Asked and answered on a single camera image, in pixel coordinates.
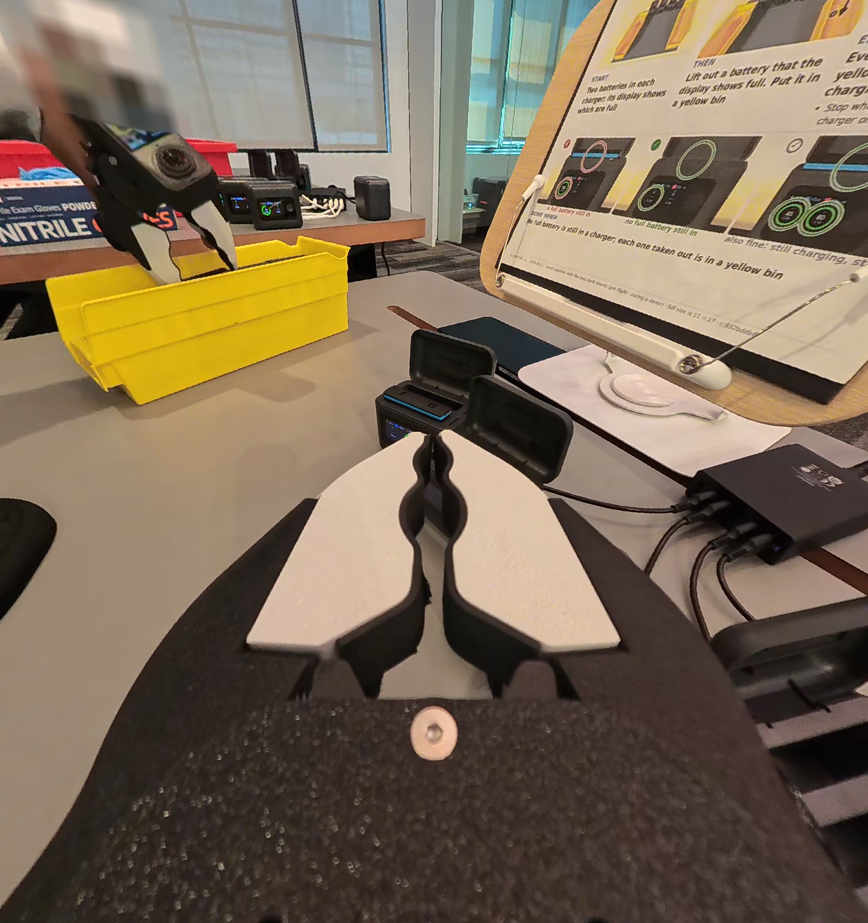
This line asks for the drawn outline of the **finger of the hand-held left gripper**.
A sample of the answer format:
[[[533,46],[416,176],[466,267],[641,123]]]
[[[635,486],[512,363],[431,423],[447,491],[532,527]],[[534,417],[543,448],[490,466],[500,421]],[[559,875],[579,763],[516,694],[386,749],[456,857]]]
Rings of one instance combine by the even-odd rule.
[[[207,200],[191,211],[185,211],[185,219],[207,246],[219,255],[229,271],[238,270],[232,226],[222,213],[219,198]]]
[[[180,269],[171,253],[171,241],[156,225],[140,221],[132,226],[132,254],[139,264],[160,285],[183,282]]]

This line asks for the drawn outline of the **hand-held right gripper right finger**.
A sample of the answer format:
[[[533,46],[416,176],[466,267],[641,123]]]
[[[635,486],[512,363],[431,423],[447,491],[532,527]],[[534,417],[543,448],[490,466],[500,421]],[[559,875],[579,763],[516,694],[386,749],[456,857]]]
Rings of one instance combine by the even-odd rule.
[[[456,432],[435,437],[434,466],[448,536],[445,637],[494,692],[524,662],[620,646],[559,519],[565,503]]]

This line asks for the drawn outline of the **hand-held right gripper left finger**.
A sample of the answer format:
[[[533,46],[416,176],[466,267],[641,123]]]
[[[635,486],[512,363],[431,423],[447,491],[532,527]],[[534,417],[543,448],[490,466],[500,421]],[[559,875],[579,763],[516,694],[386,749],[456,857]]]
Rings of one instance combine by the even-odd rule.
[[[366,696],[416,653],[428,605],[417,536],[431,442],[409,434],[320,494],[246,636],[249,649],[343,661]]]

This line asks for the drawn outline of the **yellow plastic bin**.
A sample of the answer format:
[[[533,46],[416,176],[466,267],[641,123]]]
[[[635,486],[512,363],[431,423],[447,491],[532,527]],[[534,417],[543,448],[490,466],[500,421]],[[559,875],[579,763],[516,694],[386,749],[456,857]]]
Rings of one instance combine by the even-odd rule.
[[[349,248],[311,237],[237,248],[299,248],[298,260],[160,285],[138,264],[47,280],[63,343],[104,390],[143,405],[348,329]],[[218,268],[179,257],[183,275]]]

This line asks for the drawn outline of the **black battery charger case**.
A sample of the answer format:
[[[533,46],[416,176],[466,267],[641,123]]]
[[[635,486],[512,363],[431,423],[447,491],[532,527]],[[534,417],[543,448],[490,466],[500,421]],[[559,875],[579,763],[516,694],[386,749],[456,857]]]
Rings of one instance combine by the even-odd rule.
[[[230,224],[251,225],[250,183],[247,177],[219,176],[220,201]]]
[[[868,909],[868,596],[711,642],[807,823]]]
[[[431,437],[430,477],[425,491],[428,523],[450,536],[455,503],[442,481],[447,455],[442,437],[457,434],[508,463],[540,487],[561,472],[574,426],[566,412],[511,386],[495,375],[472,380],[463,420]]]
[[[496,371],[496,355],[490,348],[436,330],[417,329],[410,343],[408,379],[393,386],[411,383],[455,401],[459,408],[438,422],[383,400],[382,393],[375,401],[380,447],[387,448],[414,432],[430,435],[460,427],[474,379]]]
[[[288,179],[255,179],[247,184],[255,230],[299,229],[303,225],[300,190]]]

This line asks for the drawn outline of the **black battery with blue edge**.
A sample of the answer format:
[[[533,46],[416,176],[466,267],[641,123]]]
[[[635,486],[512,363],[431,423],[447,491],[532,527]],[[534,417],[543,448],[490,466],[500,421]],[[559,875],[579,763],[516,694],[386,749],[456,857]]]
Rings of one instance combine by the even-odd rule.
[[[454,410],[459,408],[459,404],[455,401],[411,383],[402,383],[387,388],[382,398],[389,403],[438,422],[446,420]]]

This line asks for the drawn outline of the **person's left hand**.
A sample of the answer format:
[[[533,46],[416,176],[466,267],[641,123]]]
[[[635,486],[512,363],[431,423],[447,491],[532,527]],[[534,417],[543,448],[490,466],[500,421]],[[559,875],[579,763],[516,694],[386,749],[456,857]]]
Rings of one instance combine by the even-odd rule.
[[[74,119],[65,111],[40,108],[39,142],[92,192],[97,180],[88,168],[87,141]]]

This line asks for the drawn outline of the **blue glove box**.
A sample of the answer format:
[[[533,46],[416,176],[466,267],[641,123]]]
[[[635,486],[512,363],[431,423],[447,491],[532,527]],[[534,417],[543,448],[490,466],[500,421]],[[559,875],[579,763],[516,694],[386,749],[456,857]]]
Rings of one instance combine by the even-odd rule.
[[[96,202],[81,181],[0,180],[0,247],[102,238]]]

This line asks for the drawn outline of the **small black box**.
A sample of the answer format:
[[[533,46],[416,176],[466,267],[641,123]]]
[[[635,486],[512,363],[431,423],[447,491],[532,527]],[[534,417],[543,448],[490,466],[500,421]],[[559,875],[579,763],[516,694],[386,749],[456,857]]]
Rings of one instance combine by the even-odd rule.
[[[368,222],[387,222],[391,218],[391,189],[388,179],[360,175],[353,179],[353,201],[358,217]]]

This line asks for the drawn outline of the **dark blue panel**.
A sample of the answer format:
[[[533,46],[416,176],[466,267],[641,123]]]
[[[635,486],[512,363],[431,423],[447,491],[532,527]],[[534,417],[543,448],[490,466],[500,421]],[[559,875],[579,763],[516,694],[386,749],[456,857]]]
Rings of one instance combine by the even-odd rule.
[[[490,348],[497,375],[520,384],[520,370],[563,354],[565,350],[515,328],[496,317],[477,317],[438,328],[440,333]]]

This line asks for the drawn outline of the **black power adapter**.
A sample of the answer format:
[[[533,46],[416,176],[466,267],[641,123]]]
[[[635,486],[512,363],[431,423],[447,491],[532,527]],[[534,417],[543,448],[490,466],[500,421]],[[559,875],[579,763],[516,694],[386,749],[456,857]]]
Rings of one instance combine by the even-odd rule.
[[[751,525],[743,548],[774,565],[868,528],[868,462],[843,468],[798,444],[698,471],[688,499],[720,504],[726,530]]]

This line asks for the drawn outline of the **dark rounded object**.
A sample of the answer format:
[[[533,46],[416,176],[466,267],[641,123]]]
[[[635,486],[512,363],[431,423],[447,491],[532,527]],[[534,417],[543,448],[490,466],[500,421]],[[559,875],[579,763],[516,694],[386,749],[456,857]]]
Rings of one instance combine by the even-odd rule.
[[[55,519],[23,499],[0,499],[0,621],[45,559],[57,533]]]

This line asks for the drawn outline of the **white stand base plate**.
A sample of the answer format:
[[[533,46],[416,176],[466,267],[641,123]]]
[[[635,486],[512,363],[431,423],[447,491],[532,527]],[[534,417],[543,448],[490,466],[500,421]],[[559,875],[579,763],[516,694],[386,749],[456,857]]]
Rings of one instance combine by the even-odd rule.
[[[759,424],[588,345],[520,368],[520,382],[679,475],[765,451],[790,433]]]

